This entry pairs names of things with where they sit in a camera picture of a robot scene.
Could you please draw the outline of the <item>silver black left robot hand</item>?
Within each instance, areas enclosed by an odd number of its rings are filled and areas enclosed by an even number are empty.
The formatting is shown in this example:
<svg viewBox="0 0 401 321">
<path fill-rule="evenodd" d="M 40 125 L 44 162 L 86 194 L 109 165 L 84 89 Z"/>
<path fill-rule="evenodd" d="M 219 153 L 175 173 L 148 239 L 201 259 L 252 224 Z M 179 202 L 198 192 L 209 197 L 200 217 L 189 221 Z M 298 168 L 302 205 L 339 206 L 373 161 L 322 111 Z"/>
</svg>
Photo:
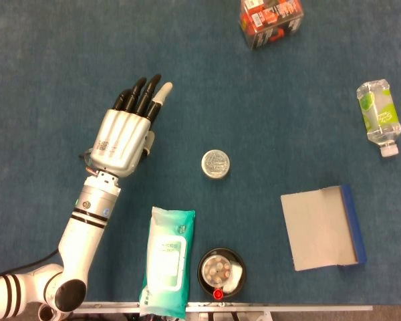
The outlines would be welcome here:
<svg viewBox="0 0 401 321">
<path fill-rule="evenodd" d="M 158 89 L 160 80 L 160 74 L 150 80 L 142 77 L 118 95 L 103 118 L 93 147 L 83 155 L 88 172 L 127 177 L 150 154 L 153 124 L 173 88 L 172 82 L 167 82 Z"/>
</svg>

